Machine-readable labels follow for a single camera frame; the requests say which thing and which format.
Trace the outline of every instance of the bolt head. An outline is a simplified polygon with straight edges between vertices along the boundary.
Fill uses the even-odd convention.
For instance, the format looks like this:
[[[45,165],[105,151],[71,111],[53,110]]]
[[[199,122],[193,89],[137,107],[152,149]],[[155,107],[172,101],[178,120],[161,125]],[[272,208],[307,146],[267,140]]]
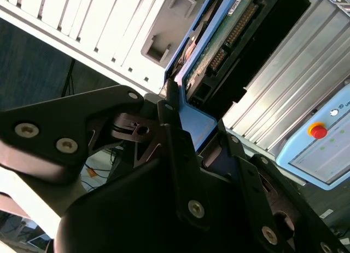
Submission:
[[[262,234],[264,235],[265,239],[270,244],[277,245],[277,243],[278,243],[277,236],[270,227],[263,226],[261,231],[262,231]]]
[[[325,242],[321,242],[321,248],[324,253],[332,253],[332,250]]]
[[[169,104],[167,104],[167,103],[165,104],[165,107],[168,108],[168,109],[171,110],[171,111],[174,109],[171,105],[169,105]]]
[[[62,153],[75,153],[78,150],[78,144],[73,139],[61,138],[57,141],[56,148]]]
[[[33,138],[39,134],[39,128],[31,123],[20,123],[15,127],[17,135],[24,138]]]
[[[261,157],[260,159],[261,159],[261,161],[262,161],[264,164],[268,164],[268,163],[269,163],[269,161],[268,161],[265,157]]]
[[[233,136],[233,135],[231,136],[231,139],[235,143],[239,143],[240,142],[239,139],[237,137]]]
[[[197,217],[198,219],[201,219],[204,217],[204,214],[205,214],[204,207],[198,201],[191,200],[190,202],[188,202],[188,209],[191,212],[191,214]]]
[[[138,98],[138,96],[135,93],[132,93],[132,92],[129,92],[128,95],[129,95],[129,97],[131,97],[131,98],[133,98],[135,100]]]

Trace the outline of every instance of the blue plastic frame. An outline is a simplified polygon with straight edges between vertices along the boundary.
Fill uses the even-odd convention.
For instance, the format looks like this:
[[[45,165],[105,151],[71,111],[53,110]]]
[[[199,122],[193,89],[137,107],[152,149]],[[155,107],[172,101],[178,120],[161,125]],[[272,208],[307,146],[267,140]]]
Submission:
[[[337,116],[331,116],[330,111],[338,109]],[[284,145],[282,151],[276,158],[276,163],[290,171],[291,173],[305,179],[306,181],[313,183],[314,185],[324,189],[331,190],[344,180],[350,177],[350,171],[339,177],[331,184],[327,184],[312,175],[300,170],[299,168],[290,164],[290,162],[301,153],[309,144],[314,141],[314,138],[307,133],[308,127],[315,122],[324,123],[325,127],[329,129],[339,117],[342,117],[350,110],[350,85],[342,88],[333,98],[328,101],[310,120],[308,120]]]
[[[190,31],[186,34],[184,40],[182,41],[181,45],[179,46],[179,49],[175,53],[179,53],[181,47],[184,45],[186,39],[191,34],[194,26],[200,19],[200,15],[203,13],[206,5],[208,4],[209,0],[206,0],[203,4],[201,11],[199,12],[196,20],[192,24]],[[234,0],[223,0],[222,4],[220,5],[218,11],[216,12],[215,16],[213,17],[212,21],[209,23],[207,29],[203,33],[202,38],[198,42],[196,48],[192,52],[192,55],[190,59],[186,62],[186,64],[182,67],[181,71],[177,74],[175,81],[178,83],[180,88],[180,118],[182,127],[184,130],[188,131],[191,134],[192,141],[194,144],[194,147],[196,150],[202,145],[204,140],[209,136],[209,134],[213,131],[215,128],[217,121],[203,113],[202,111],[198,110],[197,108],[193,107],[192,105],[188,104],[186,101],[186,95],[185,95],[185,88],[182,86],[184,79],[186,79],[187,75],[192,70],[194,64],[200,57],[201,53],[203,52],[204,48],[208,44],[209,40],[215,33],[216,29],[221,24],[222,20],[224,19],[225,15],[227,15],[229,9],[231,8]],[[172,59],[171,63],[168,65],[167,68],[171,66],[173,63],[174,58]]]

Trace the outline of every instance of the control box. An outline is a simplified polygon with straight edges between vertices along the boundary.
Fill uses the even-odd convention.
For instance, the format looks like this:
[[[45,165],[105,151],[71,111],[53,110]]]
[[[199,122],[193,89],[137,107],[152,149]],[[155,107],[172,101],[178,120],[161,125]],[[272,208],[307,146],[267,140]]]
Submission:
[[[276,162],[330,190],[350,176],[350,84],[343,87],[284,145]]]

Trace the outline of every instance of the cable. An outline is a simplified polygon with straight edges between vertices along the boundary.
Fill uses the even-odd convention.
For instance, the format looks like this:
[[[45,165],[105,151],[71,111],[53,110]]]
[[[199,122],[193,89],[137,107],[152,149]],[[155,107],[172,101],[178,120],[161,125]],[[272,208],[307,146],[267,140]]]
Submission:
[[[71,84],[72,84],[72,94],[74,95],[74,83],[73,83],[73,75],[71,75]]]
[[[91,187],[91,188],[89,189],[89,191],[90,191],[91,189],[96,189],[96,188],[97,188],[97,186],[92,186],[92,185],[90,185],[88,182],[85,182],[84,180],[82,180],[82,182]]]
[[[85,166],[86,166],[87,168],[89,168],[90,170],[92,170],[97,176],[99,176],[99,177],[101,177],[101,178],[105,178],[105,179],[108,178],[108,176],[99,175],[97,172],[95,172],[95,169],[94,169],[94,168],[89,167],[87,164],[85,164]]]
[[[93,171],[102,171],[102,172],[110,172],[110,170],[106,170],[106,169],[97,169],[97,168],[92,168],[90,166],[88,166],[87,164],[85,164],[87,168],[90,168]]]
[[[110,159],[109,159],[109,162],[111,165],[113,165],[113,162],[114,162],[114,160],[112,160],[113,152],[114,152],[114,148],[111,148],[110,149]]]

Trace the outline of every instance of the red emergency stop button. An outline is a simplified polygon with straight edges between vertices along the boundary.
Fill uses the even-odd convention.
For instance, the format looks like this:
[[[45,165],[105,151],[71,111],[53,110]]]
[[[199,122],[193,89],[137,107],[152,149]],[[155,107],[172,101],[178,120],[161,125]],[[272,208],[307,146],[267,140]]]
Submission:
[[[322,139],[327,135],[327,129],[322,123],[314,123],[308,128],[309,135],[313,136],[315,139]]]

